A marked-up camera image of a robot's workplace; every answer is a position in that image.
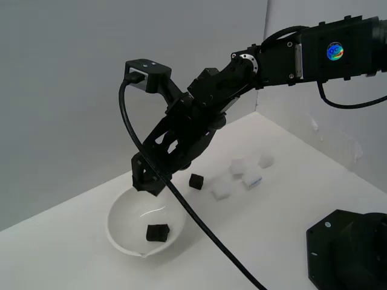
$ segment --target white cube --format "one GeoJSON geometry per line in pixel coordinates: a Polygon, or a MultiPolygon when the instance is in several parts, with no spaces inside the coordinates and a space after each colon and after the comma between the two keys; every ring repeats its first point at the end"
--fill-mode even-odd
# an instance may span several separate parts
{"type": "Polygon", "coordinates": [[[274,164],[274,156],[270,152],[262,153],[258,165],[260,168],[265,169],[274,164]]]}
{"type": "Polygon", "coordinates": [[[217,179],[214,181],[211,192],[213,197],[219,201],[221,199],[228,198],[231,195],[232,185],[231,182],[226,181],[225,179],[217,179]]]}
{"type": "Polygon", "coordinates": [[[262,176],[259,174],[258,167],[252,167],[246,170],[242,177],[244,185],[247,189],[253,189],[262,181],[262,176]]]}
{"type": "Polygon", "coordinates": [[[246,171],[243,159],[231,160],[230,172],[232,175],[242,175],[246,171]]]}

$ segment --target black cable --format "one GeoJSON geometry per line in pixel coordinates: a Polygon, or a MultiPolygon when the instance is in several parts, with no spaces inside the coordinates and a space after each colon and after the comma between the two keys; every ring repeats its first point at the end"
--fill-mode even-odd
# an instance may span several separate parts
{"type": "Polygon", "coordinates": [[[317,87],[319,88],[319,93],[320,93],[321,99],[326,104],[330,105],[331,107],[338,108],[338,109],[345,109],[345,110],[361,109],[361,108],[365,108],[365,107],[369,107],[369,106],[373,106],[373,105],[379,104],[379,103],[384,102],[384,101],[387,100],[387,96],[385,96],[385,97],[382,97],[382,98],[378,98],[377,100],[367,101],[367,102],[361,103],[361,104],[340,105],[340,104],[333,103],[332,101],[329,101],[327,99],[327,97],[325,95],[325,92],[324,92],[324,87],[322,85],[322,82],[317,82],[317,87]]]}
{"type": "Polygon", "coordinates": [[[200,217],[195,213],[193,208],[188,204],[188,202],[183,198],[178,189],[174,186],[174,184],[168,179],[167,176],[164,175],[160,167],[152,158],[149,156],[145,148],[143,147],[141,141],[138,139],[136,133],[133,130],[131,122],[129,121],[128,114],[126,113],[125,106],[125,89],[130,83],[139,83],[144,80],[145,77],[143,74],[139,72],[132,72],[125,77],[124,81],[120,86],[119,91],[119,104],[122,120],[125,124],[126,130],[130,137],[132,138],[134,144],[143,155],[146,162],[149,164],[151,169],[158,175],[158,177],[165,183],[165,185],[171,190],[180,204],[184,207],[184,209],[188,212],[188,214],[192,217],[192,219],[197,223],[197,225],[204,231],[204,233],[214,242],[214,244],[233,262],[233,264],[245,275],[247,279],[250,280],[260,290],[267,290],[254,276],[243,266],[243,264],[226,248],[225,245],[214,235],[213,232],[207,227],[207,225],[200,219],[200,217]]]}
{"type": "Polygon", "coordinates": [[[282,29],[280,31],[277,31],[275,34],[270,35],[268,38],[266,38],[263,43],[261,44],[262,47],[266,47],[270,42],[279,39],[282,36],[288,35],[290,33],[299,32],[300,30],[303,30],[305,28],[308,28],[308,26],[292,26],[285,29],[282,29]]]}

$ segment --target white wall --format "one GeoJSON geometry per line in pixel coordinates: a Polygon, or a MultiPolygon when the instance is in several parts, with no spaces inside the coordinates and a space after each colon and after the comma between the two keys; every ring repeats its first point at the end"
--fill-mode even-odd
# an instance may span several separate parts
{"type": "MultiPolygon", "coordinates": [[[[338,21],[346,15],[387,19],[387,1],[269,0],[265,35],[292,25],[338,21]]],[[[328,98],[337,103],[361,103],[387,94],[387,74],[332,80],[325,88],[328,98]]],[[[317,85],[309,83],[259,91],[257,111],[387,192],[387,103],[355,111],[334,109],[320,99],[317,85]]]]}
{"type": "MultiPolygon", "coordinates": [[[[136,153],[117,93],[126,60],[172,67],[186,90],[205,68],[263,40],[267,0],[0,2],[0,230],[130,170],[136,153]]],[[[251,92],[229,121],[255,109],[251,92]]],[[[144,139],[160,95],[134,88],[127,107],[144,139]]]]}

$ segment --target colorful logo sticker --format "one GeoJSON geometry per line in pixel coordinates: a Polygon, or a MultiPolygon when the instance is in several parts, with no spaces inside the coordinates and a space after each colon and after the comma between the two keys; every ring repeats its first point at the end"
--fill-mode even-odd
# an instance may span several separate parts
{"type": "Polygon", "coordinates": [[[327,56],[330,60],[338,60],[344,54],[344,49],[338,42],[333,42],[329,44],[327,49],[327,56]]]}

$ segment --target white table surface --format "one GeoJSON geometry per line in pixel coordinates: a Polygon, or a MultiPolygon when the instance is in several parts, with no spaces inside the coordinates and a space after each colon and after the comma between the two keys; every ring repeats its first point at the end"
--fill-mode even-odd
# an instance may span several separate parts
{"type": "MultiPolygon", "coordinates": [[[[387,212],[385,193],[257,113],[217,132],[173,181],[268,290],[315,290],[305,232],[335,209],[387,212]],[[264,148],[276,162],[262,183],[247,192],[234,180],[233,196],[214,201],[211,179],[227,174],[231,158],[257,162],[264,148]],[[187,186],[192,172],[205,176],[202,191],[187,186]]],[[[131,183],[128,172],[0,232],[0,289],[254,289],[191,219],[169,249],[147,259],[113,248],[106,216],[131,183]]]]}

